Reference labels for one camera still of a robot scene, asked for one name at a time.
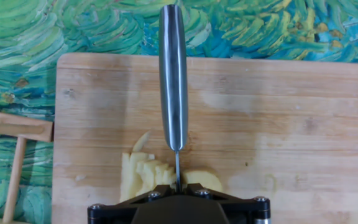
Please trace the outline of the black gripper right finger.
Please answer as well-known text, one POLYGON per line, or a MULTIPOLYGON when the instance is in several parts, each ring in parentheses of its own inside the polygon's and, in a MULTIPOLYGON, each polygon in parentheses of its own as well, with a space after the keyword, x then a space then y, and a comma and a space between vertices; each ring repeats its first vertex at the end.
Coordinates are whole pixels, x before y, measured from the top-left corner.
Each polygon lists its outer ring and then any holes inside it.
POLYGON ((264 196, 242 199, 203 187, 188 184, 182 188, 185 208, 205 223, 270 224, 270 200, 264 196))

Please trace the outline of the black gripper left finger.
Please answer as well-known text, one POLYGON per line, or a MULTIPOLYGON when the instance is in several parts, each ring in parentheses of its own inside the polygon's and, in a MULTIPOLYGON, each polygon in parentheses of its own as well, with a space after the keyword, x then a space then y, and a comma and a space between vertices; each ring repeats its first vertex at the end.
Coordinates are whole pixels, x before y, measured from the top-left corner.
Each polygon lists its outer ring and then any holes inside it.
POLYGON ((174 194, 175 188, 169 185, 158 185, 151 191, 116 205, 104 205, 101 203, 90 205, 87 208, 88 224, 131 223, 141 205, 174 194))

